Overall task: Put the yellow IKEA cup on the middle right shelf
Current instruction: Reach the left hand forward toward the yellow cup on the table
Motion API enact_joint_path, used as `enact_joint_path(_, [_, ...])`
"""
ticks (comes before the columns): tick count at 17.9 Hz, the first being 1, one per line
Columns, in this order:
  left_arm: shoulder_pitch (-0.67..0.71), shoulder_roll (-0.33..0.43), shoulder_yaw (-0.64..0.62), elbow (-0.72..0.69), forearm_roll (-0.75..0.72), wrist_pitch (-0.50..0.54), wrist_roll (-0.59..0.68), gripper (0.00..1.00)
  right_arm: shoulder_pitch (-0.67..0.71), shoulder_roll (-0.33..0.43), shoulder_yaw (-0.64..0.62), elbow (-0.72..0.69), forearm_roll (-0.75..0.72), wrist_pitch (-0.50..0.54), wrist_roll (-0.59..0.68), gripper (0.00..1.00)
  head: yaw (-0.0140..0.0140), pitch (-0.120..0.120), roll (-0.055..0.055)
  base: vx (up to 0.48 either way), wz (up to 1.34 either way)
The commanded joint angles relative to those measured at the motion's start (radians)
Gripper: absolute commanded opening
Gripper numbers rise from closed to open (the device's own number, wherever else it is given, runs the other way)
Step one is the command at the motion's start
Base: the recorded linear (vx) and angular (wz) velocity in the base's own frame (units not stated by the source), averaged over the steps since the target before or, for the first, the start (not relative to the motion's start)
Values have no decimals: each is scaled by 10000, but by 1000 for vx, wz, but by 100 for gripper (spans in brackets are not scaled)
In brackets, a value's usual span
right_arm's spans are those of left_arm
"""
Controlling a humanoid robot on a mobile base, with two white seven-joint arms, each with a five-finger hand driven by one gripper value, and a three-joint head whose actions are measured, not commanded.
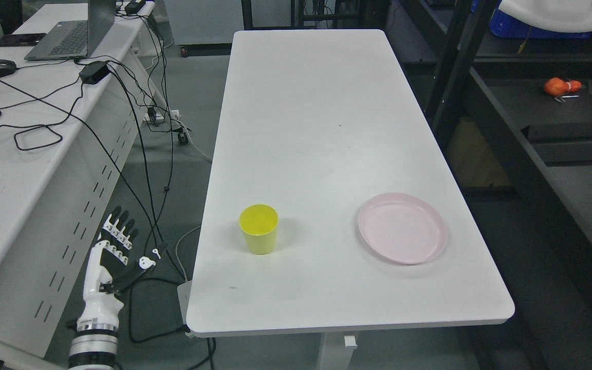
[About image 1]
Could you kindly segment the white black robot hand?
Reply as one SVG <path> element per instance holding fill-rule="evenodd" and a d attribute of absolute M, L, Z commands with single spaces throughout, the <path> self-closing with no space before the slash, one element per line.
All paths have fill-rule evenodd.
<path fill-rule="evenodd" d="M 116 331 L 124 306 L 119 296 L 156 267 L 151 257 L 129 257 L 136 236 L 134 218 L 128 210 L 116 206 L 106 216 L 89 251 L 82 293 L 85 307 L 76 321 L 78 332 Z"/>

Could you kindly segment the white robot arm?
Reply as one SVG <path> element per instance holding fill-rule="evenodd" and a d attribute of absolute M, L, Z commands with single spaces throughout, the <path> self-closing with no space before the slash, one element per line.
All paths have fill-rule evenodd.
<path fill-rule="evenodd" d="M 113 330 L 78 331 L 71 343 L 68 369 L 113 369 L 117 348 L 118 334 Z"/>

